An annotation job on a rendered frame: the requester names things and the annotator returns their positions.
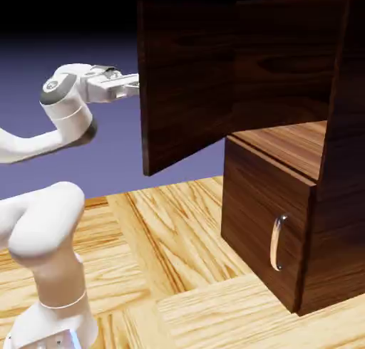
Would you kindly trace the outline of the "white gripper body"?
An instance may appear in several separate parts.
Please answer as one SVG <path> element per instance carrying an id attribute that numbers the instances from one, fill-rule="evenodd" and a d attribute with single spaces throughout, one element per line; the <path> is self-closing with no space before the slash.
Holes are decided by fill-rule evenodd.
<path id="1" fill-rule="evenodd" d="M 89 103 L 109 103 L 125 97 L 127 78 L 121 75 L 101 74 L 87 78 L 87 94 Z"/>

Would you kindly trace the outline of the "dark wood handled door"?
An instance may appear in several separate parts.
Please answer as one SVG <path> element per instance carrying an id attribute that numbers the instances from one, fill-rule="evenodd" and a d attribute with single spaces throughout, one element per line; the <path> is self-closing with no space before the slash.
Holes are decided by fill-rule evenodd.
<path id="1" fill-rule="evenodd" d="M 137 11 L 143 173 L 152 176 L 227 132 L 235 8 L 140 0 Z"/>

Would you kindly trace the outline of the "dark wood cabinet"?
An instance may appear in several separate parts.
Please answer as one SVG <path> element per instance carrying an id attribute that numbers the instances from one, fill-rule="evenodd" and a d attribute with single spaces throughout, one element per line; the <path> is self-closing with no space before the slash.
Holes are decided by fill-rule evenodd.
<path id="1" fill-rule="evenodd" d="M 227 137 L 315 184 L 303 316 L 365 293 L 365 0 L 240 1 L 236 16 Z"/>

